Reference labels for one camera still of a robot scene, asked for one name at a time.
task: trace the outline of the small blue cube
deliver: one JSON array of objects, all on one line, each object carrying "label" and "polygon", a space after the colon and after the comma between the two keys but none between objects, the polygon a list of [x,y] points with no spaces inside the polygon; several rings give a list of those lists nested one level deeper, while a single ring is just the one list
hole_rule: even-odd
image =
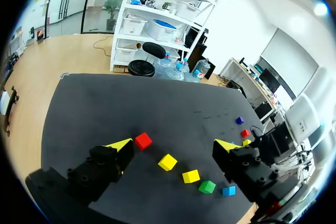
[{"label": "small blue cube", "polygon": [[223,188],[223,196],[232,196],[236,194],[236,187],[235,186],[230,186]]},{"label": "small blue cube", "polygon": [[236,123],[237,123],[238,125],[242,125],[242,124],[244,123],[244,118],[242,118],[241,116],[238,117],[238,118],[236,119]]}]

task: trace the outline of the red cube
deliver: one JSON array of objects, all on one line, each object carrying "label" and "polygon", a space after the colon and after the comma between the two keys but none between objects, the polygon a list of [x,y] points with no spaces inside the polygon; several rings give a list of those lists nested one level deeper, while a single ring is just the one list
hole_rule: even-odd
[{"label": "red cube", "polygon": [[137,136],[134,142],[141,151],[143,151],[152,144],[151,138],[145,132]]},{"label": "red cube", "polygon": [[243,130],[242,132],[241,132],[241,136],[242,137],[248,137],[248,136],[250,136],[250,132],[248,131],[248,130]]}]

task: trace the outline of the black table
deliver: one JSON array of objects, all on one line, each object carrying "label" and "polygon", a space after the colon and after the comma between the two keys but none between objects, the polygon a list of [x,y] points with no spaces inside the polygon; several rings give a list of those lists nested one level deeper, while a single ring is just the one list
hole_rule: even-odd
[{"label": "black table", "polygon": [[[235,119],[243,116],[245,123]],[[45,120],[41,165],[62,176],[106,145],[147,132],[152,146],[135,157],[116,184],[90,208],[127,223],[236,223],[252,206],[229,186],[212,158],[215,138],[242,144],[240,132],[261,122],[237,90],[199,83],[108,74],[71,74],[60,80]],[[157,165],[167,153],[178,160],[170,172]],[[182,173],[198,169],[216,183],[212,195],[201,181],[184,184]]]}]

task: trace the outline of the plastic water bottle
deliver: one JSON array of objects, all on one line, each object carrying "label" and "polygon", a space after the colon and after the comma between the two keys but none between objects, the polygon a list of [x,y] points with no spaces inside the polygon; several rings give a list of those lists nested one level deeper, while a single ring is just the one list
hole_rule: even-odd
[{"label": "plastic water bottle", "polygon": [[202,79],[210,69],[210,64],[208,63],[208,61],[209,59],[199,60],[192,73],[194,73],[198,69],[198,77]]},{"label": "plastic water bottle", "polygon": [[154,77],[161,77],[164,71],[171,67],[173,62],[169,58],[170,53],[167,52],[166,56],[163,59],[156,59],[153,63],[154,69],[155,69],[155,74]]},{"label": "plastic water bottle", "polygon": [[181,71],[184,72],[184,73],[189,73],[190,72],[187,59],[183,59]]},{"label": "plastic water bottle", "polygon": [[199,73],[200,71],[198,69],[196,69],[194,73],[184,73],[184,81],[200,83]]},{"label": "plastic water bottle", "polygon": [[178,63],[175,68],[167,68],[162,74],[162,79],[167,80],[184,80],[184,73],[181,71],[182,64]]}]

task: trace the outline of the black stool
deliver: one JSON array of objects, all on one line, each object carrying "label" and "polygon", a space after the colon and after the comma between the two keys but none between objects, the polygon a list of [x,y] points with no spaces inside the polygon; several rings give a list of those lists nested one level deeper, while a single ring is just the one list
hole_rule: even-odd
[{"label": "black stool", "polygon": [[[153,55],[159,59],[166,56],[166,50],[158,44],[145,42],[142,45],[145,52]],[[147,76],[152,77],[155,74],[155,68],[146,60],[133,60],[128,64],[128,71],[133,76]]]}]

